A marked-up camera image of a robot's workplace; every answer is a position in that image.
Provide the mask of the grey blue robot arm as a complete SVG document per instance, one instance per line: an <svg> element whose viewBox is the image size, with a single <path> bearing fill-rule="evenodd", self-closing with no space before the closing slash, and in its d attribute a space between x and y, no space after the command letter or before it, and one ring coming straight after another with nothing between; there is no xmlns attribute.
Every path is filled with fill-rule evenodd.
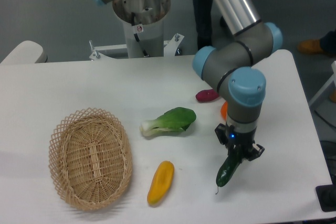
<svg viewBox="0 0 336 224"><path fill-rule="evenodd" d="M130 58L163 55L163 41L154 33L144 34L151 25L163 20L170 0L94 0L99 5L112 3L115 14L127 25L125 38ZM282 45L282 34L272 23L261 21L251 0L214 0L234 41L222 49L200 49L193 60L194 71L227 103L224 126L216 128L228 155L241 154L252 161L264 148L255 143L254 135L266 93L264 75L253 69Z"/></svg>

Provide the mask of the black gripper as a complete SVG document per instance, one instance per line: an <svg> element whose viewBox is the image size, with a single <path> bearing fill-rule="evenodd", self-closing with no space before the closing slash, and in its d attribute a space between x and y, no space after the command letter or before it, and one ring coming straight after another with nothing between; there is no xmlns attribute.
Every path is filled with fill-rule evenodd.
<svg viewBox="0 0 336 224"><path fill-rule="evenodd" d="M265 150L263 146L255 143L255 132L256 128L247 133L238 132L233 125L228 126L227 124L219 124L215 129L219 142L228 150L228 159L235 157L236 146L241 148L241 164L259 158Z"/></svg>

